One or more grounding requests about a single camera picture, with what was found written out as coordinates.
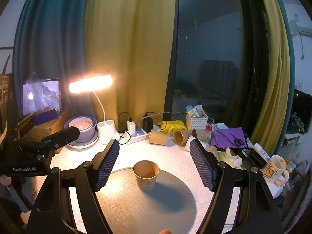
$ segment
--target black power adapter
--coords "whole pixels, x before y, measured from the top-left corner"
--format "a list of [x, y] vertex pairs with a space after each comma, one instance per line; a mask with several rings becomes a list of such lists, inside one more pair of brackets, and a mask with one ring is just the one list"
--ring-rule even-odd
[[146, 117], [143, 119], [143, 130], [146, 133], [151, 132], [151, 130], [153, 129], [153, 119], [151, 117]]

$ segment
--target white plastic basket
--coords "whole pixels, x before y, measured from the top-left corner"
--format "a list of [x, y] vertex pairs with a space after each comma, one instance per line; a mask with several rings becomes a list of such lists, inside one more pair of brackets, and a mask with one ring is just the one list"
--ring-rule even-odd
[[191, 118], [188, 114], [186, 114], [186, 126], [189, 130], [197, 129], [197, 130], [206, 130], [208, 117], [207, 118]]

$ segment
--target screw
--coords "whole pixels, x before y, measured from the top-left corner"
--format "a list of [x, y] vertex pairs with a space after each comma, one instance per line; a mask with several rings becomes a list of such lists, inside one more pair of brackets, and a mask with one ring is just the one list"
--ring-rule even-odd
[[84, 168], [88, 168], [88, 167], [91, 166], [91, 162], [90, 162], [90, 161], [85, 161], [85, 162], [82, 164], [82, 166], [83, 166]]
[[252, 167], [252, 172], [253, 173], [257, 173], [259, 171], [259, 169], [257, 167]]
[[59, 168], [58, 167], [53, 167], [51, 169], [51, 173], [57, 173], [59, 171]]
[[221, 162], [218, 163], [218, 166], [220, 166], [221, 168], [225, 168], [225, 167], [227, 167], [227, 163], [221, 161]]

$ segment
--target hand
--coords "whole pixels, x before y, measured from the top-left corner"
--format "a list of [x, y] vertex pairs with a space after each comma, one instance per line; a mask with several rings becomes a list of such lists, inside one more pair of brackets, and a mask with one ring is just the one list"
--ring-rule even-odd
[[159, 234], [172, 234], [170, 230], [162, 230]]
[[9, 186], [11, 184], [11, 182], [12, 182], [12, 178], [11, 177], [7, 177], [5, 175], [2, 175], [0, 177], [0, 184], [1, 185], [4, 185], [4, 186], [7, 187], [7, 186]]

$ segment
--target gray mat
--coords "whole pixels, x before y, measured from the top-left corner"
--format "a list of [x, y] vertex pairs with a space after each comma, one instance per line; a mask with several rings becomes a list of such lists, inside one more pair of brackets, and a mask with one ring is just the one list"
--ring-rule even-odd
[[187, 234], [195, 220], [191, 191], [163, 170], [151, 191], [138, 188], [132, 167], [115, 171], [96, 196], [114, 234], [158, 234], [163, 229]]

